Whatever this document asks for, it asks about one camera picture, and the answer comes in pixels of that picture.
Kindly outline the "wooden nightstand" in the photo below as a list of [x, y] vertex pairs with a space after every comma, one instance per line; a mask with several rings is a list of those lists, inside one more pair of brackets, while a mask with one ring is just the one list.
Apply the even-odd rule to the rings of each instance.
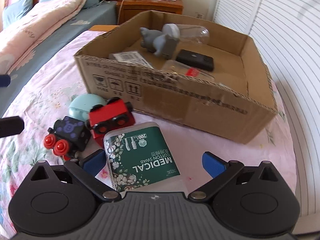
[[144, 11], [155, 10], [181, 15], [183, 8], [182, 0], [121, 0], [117, 2], [118, 25]]

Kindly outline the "clear plastic card case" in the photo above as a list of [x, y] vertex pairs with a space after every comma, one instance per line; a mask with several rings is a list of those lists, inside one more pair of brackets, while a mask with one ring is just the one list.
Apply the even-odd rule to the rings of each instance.
[[149, 64], [148, 61], [146, 61], [146, 59], [144, 59], [144, 57], [136, 50], [121, 53], [112, 53], [109, 54], [108, 58], [119, 62], [137, 64], [144, 67], [153, 68], [153, 66]]

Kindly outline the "black power bank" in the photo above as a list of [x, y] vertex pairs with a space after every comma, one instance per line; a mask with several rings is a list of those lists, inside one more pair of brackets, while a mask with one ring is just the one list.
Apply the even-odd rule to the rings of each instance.
[[199, 54], [194, 51], [182, 49], [177, 54], [175, 60], [190, 67], [199, 68], [209, 72], [214, 71], [214, 59], [210, 56]]

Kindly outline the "medical cotton swab box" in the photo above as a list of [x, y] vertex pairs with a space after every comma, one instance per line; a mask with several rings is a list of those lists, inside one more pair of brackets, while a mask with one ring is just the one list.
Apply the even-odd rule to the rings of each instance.
[[127, 191], [183, 192], [187, 188], [159, 125], [144, 122], [104, 136], [110, 184]]

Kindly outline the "cardboard box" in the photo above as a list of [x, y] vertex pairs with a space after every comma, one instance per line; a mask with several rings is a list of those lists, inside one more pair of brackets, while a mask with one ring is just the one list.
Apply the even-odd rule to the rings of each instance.
[[[214, 59], [215, 82], [161, 71], [165, 59], [140, 46], [140, 28], [162, 29], [167, 23], [208, 29], [207, 44], [182, 42], [189, 50]], [[138, 51], [153, 68], [119, 62], [109, 54]], [[89, 93], [118, 96], [135, 110], [246, 144], [276, 116], [268, 67], [253, 39], [198, 18], [145, 11], [96, 37], [75, 56]]]

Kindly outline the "pink floral quilt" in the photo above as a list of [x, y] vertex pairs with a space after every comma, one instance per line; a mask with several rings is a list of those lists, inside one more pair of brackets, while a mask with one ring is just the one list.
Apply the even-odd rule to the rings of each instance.
[[50, 0], [37, 3], [20, 20], [1, 31], [1, 74], [25, 65], [33, 49], [77, 15], [86, 0]]

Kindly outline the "jar of gold pins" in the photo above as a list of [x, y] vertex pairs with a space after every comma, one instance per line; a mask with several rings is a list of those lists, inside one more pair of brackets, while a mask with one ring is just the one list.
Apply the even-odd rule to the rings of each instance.
[[194, 77], [203, 81], [215, 82], [213, 76], [194, 67], [182, 64], [174, 60], [168, 60], [161, 68], [161, 71], [171, 74], [181, 74], [184, 76]]

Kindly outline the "grey cat figurine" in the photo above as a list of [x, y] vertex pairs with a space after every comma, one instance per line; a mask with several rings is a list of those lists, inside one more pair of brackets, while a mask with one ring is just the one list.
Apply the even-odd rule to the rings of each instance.
[[156, 57], [163, 57], [166, 60], [172, 59], [180, 41], [180, 38], [173, 34], [145, 27], [140, 28], [140, 35], [142, 37], [140, 42], [142, 48], [153, 53]]

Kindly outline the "red toy train car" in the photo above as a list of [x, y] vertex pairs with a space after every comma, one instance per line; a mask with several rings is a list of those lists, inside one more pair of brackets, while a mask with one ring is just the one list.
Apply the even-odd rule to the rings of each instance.
[[119, 97], [111, 98], [107, 100], [106, 105], [96, 105], [90, 110], [86, 121], [87, 128], [93, 139], [102, 145], [108, 132], [135, 124], [132, 111], [131, 102], [124, 102]]

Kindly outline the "blue bed sheet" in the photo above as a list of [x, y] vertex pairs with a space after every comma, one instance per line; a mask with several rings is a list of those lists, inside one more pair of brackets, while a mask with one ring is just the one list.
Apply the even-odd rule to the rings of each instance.
[[32, 76], [61, 48], [94, 25], [115, 25], [117, 11], [115, 1], [102, 1], [96, 7], [82, 9], [73, 18], [61, 25], [32, 51], [32, 58], [18, 70], [11, 72], [11, 83], [1, 88], [1, 115], [27, 84]]

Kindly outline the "clear plastic bottle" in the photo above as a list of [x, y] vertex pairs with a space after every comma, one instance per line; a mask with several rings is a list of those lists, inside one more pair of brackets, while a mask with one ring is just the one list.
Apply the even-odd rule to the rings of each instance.
[[162, 33], [182, 42], [207, 44], [210, 40], [208, 29], [200, 25], [167, 23], [163, 25]]

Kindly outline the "black toy train car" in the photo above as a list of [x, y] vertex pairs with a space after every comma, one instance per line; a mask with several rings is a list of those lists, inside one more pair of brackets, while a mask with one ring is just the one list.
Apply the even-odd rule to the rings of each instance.
[[91, 138], [91, 132], [83, 121], [65, 116], [56, 120], [53, 128], [48, 128], [43, 145], [53, 154], [70, 160], [75, 158], [76, 152], [83, 152]]

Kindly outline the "white louvered closet door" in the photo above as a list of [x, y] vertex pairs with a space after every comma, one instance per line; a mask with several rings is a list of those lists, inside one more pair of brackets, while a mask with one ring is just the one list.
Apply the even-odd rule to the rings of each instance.
[[319, 0], [217, 0], [213, 20], [253, 38], [281, 94], [301, 214], [319, 211]]

